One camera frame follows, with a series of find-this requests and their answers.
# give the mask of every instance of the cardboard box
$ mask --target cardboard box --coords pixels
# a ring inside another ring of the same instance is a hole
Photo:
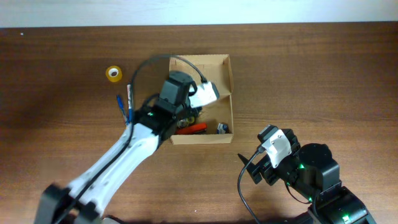
[[[206,134],[173,135],[173,144],[218,144],[231,143],[234,135],[232,115],[233,76],[229,55],[181,55],[189,60],[204,74],[208,81],[213,82],[220,93],[218,101],[204,106],[196,123],[207,124]],[[185,72],[200,84],[200,76],[185,62],[176,58],[170,59],[169,70]],[[228,125],[227,134],[216,134],[218,123]]]

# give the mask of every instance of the green led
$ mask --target green led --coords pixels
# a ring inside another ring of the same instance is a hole
[[[345,215],[345,216],[343,216],[343,221],[345,224],[347,224],[347,223],[350,223],[351,220],[349,219],[348,215]]]

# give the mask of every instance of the brown table surface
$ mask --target brown table surface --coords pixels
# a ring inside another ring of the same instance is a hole
[[[230,54],[231,144],[166,142],[116,192],[105,214],[148,222],[252,220],[236,179],[267,124],[302,145],[329,145],[343,184],[378,223],[398,217],[398,23],[0,29],[0,223],[31,223],[40,194],[66,186],[124,131],[116,103],[155,54]],[[104,71],[119,65],[123,79]],[[137,82],[137,105],[167,76],[167,62]],[[243,194],[260,219],[307,210],[279,181]]]

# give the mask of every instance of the roll of tape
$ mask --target roll of tape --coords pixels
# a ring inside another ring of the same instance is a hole
[[[106,78],[108,78],[108,80],[110,80],[111,82],[117,82],[122,79],[122,70],[119,67],[113,65],[106,69],[105,75]]]

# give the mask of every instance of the red object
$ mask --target red object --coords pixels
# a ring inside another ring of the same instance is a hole
[[[195,134],[199,131],[204,131],[207,129],[206,123],[194,124],[187,128],[179,129],[175,132],[175,134]]]

